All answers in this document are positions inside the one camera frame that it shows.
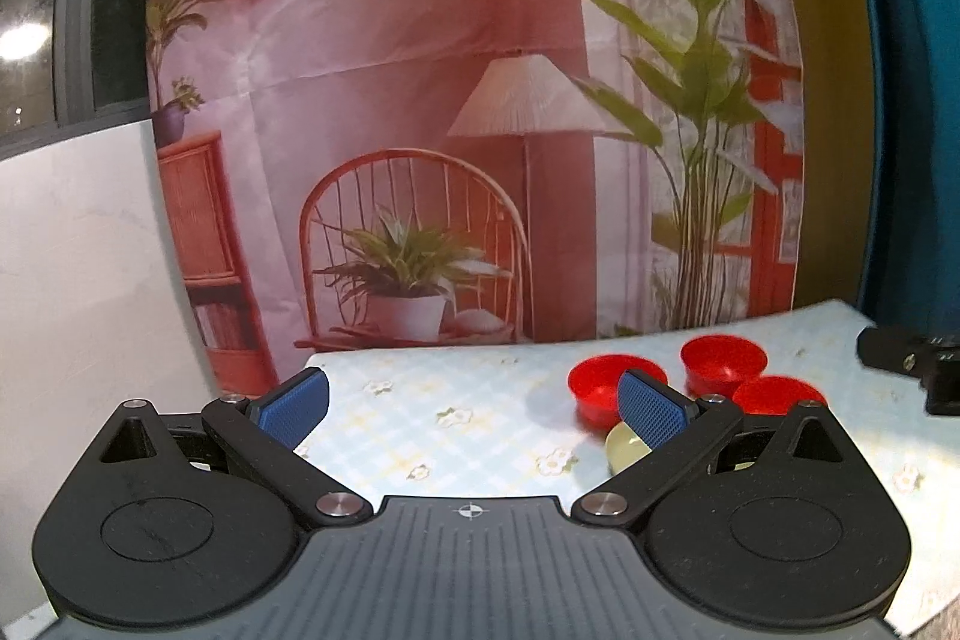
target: teal curtain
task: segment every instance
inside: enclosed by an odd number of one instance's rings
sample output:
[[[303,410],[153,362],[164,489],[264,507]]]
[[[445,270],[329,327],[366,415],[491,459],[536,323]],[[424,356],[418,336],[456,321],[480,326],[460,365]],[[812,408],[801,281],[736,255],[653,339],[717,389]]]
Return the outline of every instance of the teal curtain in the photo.
[[[867,1],[875,179],[860,303],[881,324],[960,330],[960,0]]]

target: cabinet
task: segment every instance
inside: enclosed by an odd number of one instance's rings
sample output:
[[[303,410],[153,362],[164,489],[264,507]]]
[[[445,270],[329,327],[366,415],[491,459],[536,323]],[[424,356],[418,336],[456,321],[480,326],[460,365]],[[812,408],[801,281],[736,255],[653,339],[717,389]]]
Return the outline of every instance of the cabinet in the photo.
[[[221,389],[248,396],[277,385],[230,205],[220,132],[157,152],[176,259]]]

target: round black motor housing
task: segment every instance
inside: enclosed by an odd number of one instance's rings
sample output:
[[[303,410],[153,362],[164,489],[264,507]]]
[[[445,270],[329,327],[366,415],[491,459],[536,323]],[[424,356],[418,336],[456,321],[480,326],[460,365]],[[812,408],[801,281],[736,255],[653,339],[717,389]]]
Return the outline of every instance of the round black motor housing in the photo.
[[[882,616],[910,561],[904,520],[825,408],[794,408],[747,469],[668,495],[643,539],[681,596],[753,629]]]
[[[294,555],[290,511],[192,466],[149,403],[117,408],[34,535],[50,602],[109,627],[190,624],[248,600]]]

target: chair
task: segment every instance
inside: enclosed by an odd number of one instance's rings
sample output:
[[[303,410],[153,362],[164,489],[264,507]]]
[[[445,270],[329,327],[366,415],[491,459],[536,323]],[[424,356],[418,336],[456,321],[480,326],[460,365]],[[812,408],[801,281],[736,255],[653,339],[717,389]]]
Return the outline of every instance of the chair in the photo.
[[[482,170],[445,153],[387,149],[361,155],[330,172],[311,191],[299,223],[310,338],[296,347],[320,351],[400,346],[377,342],[363,332],[366,297],[344,300],[349,283],[336,283],[319,271],[352,256],[343,231],[378,231],[378,209],[389,210],[418,227],[443,227],[465,244],[481,248],[484,260],[510,271],[510,277],[484,278],[476,290],[457,293],[457,309],[486,310],[507,329],[483,339],[442,335],[439,344],[524,340],[533,314],[530,248],[517,206]]]

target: gray metal window frame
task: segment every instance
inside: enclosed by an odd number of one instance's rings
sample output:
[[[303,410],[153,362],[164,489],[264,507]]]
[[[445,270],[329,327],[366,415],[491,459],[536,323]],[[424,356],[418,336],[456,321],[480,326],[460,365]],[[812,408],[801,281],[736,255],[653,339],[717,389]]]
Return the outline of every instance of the gray metal window frame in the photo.
[[[147,95],[100,107],[93,98],[93,0],[54,0],[54,118],[48,124],[0,136],[0,161],[57,142],[150,116]],[[144,73],[147,64],[144,59]]]

